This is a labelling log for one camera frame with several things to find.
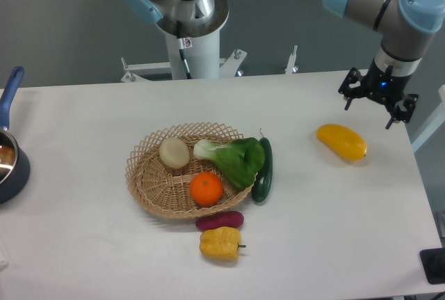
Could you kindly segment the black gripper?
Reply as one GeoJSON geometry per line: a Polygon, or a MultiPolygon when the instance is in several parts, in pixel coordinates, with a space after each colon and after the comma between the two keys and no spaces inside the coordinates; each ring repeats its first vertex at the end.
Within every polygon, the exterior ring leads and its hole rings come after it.
{"type": "Polygon", "coordinates": [[[390,129],[393,123],[409,123],[419,95],[404,95],[412,75],[396,76],[395,71],[396,66],[393,64],[380,68],[376,59],[373,59],[364,77],[357,68],[351,68],[338,89],[338,93],[346,101],[344,109],[348,110],[353,100],[365,96],[374,102],[385,104],[390,115],[385,129],[390,129]]]}

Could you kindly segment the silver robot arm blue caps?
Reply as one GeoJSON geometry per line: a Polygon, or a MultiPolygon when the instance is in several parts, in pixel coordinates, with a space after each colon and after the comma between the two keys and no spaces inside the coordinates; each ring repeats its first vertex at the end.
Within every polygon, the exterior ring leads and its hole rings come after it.
{"type": "MultiPolygon", "coordinates": [[[[220,77],[220,30],[227,0],[125,0],[142,21],[164,33],[174,79],[220,77]]],[[[408,123],[418,95],[404,89],[444,22],[444,0],[322,0],[323,6],[382,35],[366,74],[352,69],[339,88],[347,102],[368,98],[408,123]]]]}

